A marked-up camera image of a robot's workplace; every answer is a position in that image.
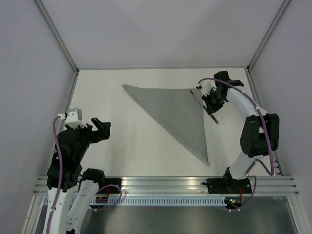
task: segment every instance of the white tabletop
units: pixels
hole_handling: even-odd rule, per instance
[[[201,162],[153,120],[122,88],[195,88],[205,77],[227,70],[248,90],[242,68],[235,69],[139,69],[80,71],[71,108],[82,109],[82,120],[97,117],[111,122],[109,140],[90,145],[81,164],[104,170],[107,176],[221,176],[239,155],[244,121],[226,103],[214,116],[204,114],[209,166]],[[269,157],[264,159],[269,165]],[[256,165],[251,174],[266,176]]]

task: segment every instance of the purple cable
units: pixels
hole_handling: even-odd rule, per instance
[[[257,109],[257,106],[258,106],[258,105],[255,103],[255,101],[254,101],[250,96],[248,96],[248,94],[243,93],[240,89],[238,89],[238,88],[236,88],[235,86],[229,84],[228,82],[225,82],[225,81],[219,80],[219,79],[214,79],[214,78],[203,78],[203,79],[201,79],[201,80],[198,82],[198,84],[200,84],[200,83],[201,83],[202,81],[204,81],[204,80],[214,80],[214,81],[217,81],[217,82],[220,82],[220,83],[223,83],[223,84],[228,85],[229,87],[233,88],[234,90],[236,90],[236,91],[238,91],[239,93],[241,93],[242,95],[244,95],[244,96],[252,103],[252,105],[256,108],[256,110],[257,110],[257,112],[258,112],[258,114],[259,114],[259,116],[260,116],[261,122],[262,122],[265,140],[266,140],[267,145],[268,145],[271,171],[269,171],[269,169],[266,167],[266,165],[264,165],[264,163],[263,163],[260,159],[256,159],[256,161],[261,163],[261,165],[263,166],[263,168],[266,170],[266,172],[267,172],[270,176],[273,176],[273,175],[274,175],[274,163],[273,163],[273,153],[272,153],[270,138],[269,138],[267,126],[265,125],[265,121],[264,121],[263,115],[262,115],[262,113],[260,112],[260,110]]]
[[[98,190],[98,192],[101,191],[101,190],[103,190],[103,189],[106,189],[107,187],[115,187],[115,188],[117,188],[117,189],[119,190],[119,192],[120,192],[119,199],[118,199],[118,201],[115,202],[113,205],[108,206],[108,207],[104,207],[104,208],[99,208],[99,209],[97,209],[97,211],[102,211],[102,210],[107,210],[107,209],[109,209],[109,208],[112,208],[112,207],[116,206],[116,205],[120,202],[120,200],[121,200],[121,197],[122,197],[121,188],[118,187],[118,186],[116,186],[115,184],[108,184],[108,185],[105,185],[103,188],[100,188],[100,189]]]
[[[54,139],[55,139],[55,144],[57,146],[57,151],[58,151],[58,159],[59,159],[59,177],[58,177],[58,190],[57,193],[55,195],[53,204],[51,206],[52,211],[49,214],[49,218],[48,218],[48,223],[47,223],[47,231],[46,234],[49,234],[50,232],[50,226],[51,226],[51,221],[52,221],[52,217],[53,217],[53,210],[55,209],[55,206],[58,202],[58,198],[59,198],[59,193],[60,193],[60,187],[62,184],[62,176],[63,176],[63,160],[62,160],[62,153],[60,151],[60,147],[59,147],[59,140],[58,140],[58,135],[57,135],[57,131],[56,131],[56,127],[55,127],[55,123],[56,121],[60,118],[60,116],[56,117],[53,120],[53,135],[54,135]]]

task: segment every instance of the purple hose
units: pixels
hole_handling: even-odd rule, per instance
[[[55,206],[58,202],[58,198],[59,198],[59,193],[60,193],[60,187],[62,184],[62,176],[63,176],[63,160],[62,160],[62,153],[60,151],[60,147],[59,147],[59,140],[58,140],[58,135],[57,135],[57,131],[56,131],[56,127],[55,127],[55,123],[56,121],[60,118],[60,116],[56,117],[53,120],[53,135],[54,135],[54,139],[55,139],[55,144],[57,146],[57,151],[58,151],[58,159],[59,159],[59,177],[58,177],[58,190],[57,193],[55,195],[53,204],[52,204],[52,211],[49,214],[49,218],[48,218],[48,223],[47,223],[47,231],[46,234],[49,234],[50,232],[50,226],[51,226],[51,221],[52,221],[52,217],[53,217],[53,210],[55,209]]]
[[[236,91],[238,91],[239,93],[241,93],[242,95],[244,95],[244,96],[252,103],[252,105],[256,108],[256,110],[257,110],[257,112],[258,112],[258,114],[259,114],[259,116],[260,116],[261,122],[262,122],[265,140],[266,140],[267,145],[268,145],[271,171],[269,171],[269,169],[266,167],[266,165],[264,165],[264,163],[263,163],[260,159],[256,159],[256,161],[258,161],[258,162],[261,163],[261,165],[264,167],[264,169],[266,170],[266,172],[267,172],[270,176],[273,176],[273,175],[274,175],[274,163],[273,163],[273,153],[272,153],[270,138],[269,138],[267,126],[265,125],[265,121],[264,121],[263,115],[262,115],[262,113],[260,112],[260,110],[257,109],[257,106],[258,106],[258,105],[255,103],[255,101],[254,101],[250,96],[248,96],[248,94],[243,93],[240,89],[238,89],[238,88],[236,88],[235,86],[229,84],[228,82],[225,82],[225,81],[219,80],[219,79],[214,79],[214,78],[204,78],[204,79],[201,79],[201,80],[198,82],[198,84],[200,84],[203,80],[214,80],[214,81],[217,81],[217,82],[220,82],[220,83],[223,83],[223,84],[228,85],[229,87],[235,89]]]
[[[109,208],[112,208],[112,207],[116,206],[116,205],[120,202],[120,200],[121,200],[121,197],[122,197],[121,188],[118,187],[118,186],[116,186],[115,184],[108,184],[108,185],[105,185],[103,188],[100,188],[100,189],[98,190],[98,192],[101,191],[101,190],[103,190],[103,189],[105,189],[105,188],[107,188],[107,187],[115,187],[115,188],[117,188],[117,189],[119,190],[119,192],[120,192],[119,199],[118,199],[118,201],[115,202],[113,205],[108,206],[108,207],[104,207],[104,208],[99,208],[99,209],[97,209],[97,211],[102,211],[102,210],[107,210],[107,209],[109,209]]]

